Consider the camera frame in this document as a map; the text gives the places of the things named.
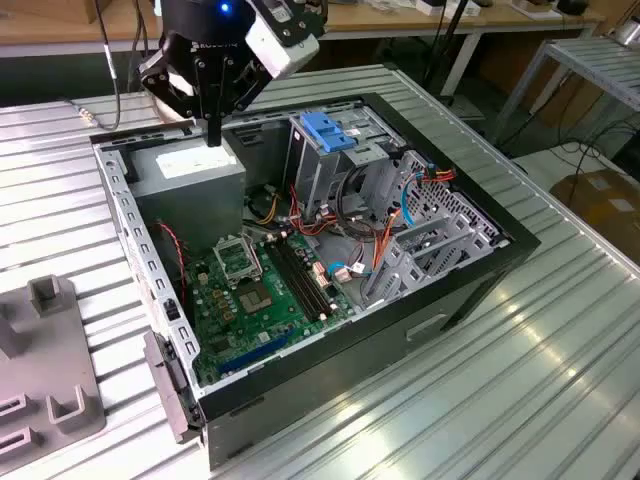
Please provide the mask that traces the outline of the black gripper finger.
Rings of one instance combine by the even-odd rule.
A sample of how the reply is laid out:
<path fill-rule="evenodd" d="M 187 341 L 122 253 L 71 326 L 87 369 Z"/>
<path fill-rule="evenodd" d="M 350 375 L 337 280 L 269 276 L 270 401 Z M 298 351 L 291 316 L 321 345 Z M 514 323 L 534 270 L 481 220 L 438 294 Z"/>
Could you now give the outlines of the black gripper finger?
<path fill-rule="evenodd" d="M 215 146 L 215 86 L 205 71 L 206 63 L 189 48 L 163 48 L 142 62 L 138 72 L 142 86 L 183 118 L 205 123 L 203 138 Z M 170 81 L 170 73 L 182 77 L 192 87 L 191 94 Z"/>
<path fill-rule="evenodd" d="M 218 90 L 214 94 L 214 146 L 221 145 L 224 119 L 236 111 L 246 110 L 270 81 L 271 75 L 260 61 L 250 59 L 247 63 L 242 64 L 230 56 L 224 58 Z"/>

